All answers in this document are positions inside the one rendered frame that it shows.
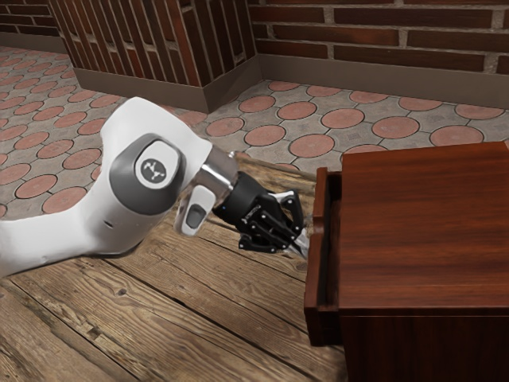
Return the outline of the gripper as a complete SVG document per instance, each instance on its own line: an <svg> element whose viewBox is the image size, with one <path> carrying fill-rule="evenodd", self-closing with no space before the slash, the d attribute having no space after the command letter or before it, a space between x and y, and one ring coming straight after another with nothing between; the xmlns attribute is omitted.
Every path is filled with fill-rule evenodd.
<svg viewBox="0 0 509 382"><path fill-rule="evenodd" d="M279 218L277 202L291 213L291 225L266 226L262 223L260 216L263 212ZM240 249L269 254L292 252L308 259L309 239L300 198L294 189L274 193L272 197L253 177L239 171L234 189L213 212L240 232Z"/></svg>

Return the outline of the dark red wooden cabinet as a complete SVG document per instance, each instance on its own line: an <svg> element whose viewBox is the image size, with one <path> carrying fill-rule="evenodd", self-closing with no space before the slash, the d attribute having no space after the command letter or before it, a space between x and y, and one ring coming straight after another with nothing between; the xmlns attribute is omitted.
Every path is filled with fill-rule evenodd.
<svg viewBox="0 0 509 382"><path fill-rule="evenodd" d="M342 175L349 382L509 382L509 147L349 154Z"/></svg>

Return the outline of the dark red wooden drawer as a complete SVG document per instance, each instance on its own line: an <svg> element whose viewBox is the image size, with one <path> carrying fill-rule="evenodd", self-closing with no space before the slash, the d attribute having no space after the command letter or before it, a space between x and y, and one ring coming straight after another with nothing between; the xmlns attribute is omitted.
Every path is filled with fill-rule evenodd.
<svg viewBox="0 0 509 382"><path fill-rule="evenodd" d="M340 208L342 173L317 170L304 313L313 346L340 345Z"/></svg>

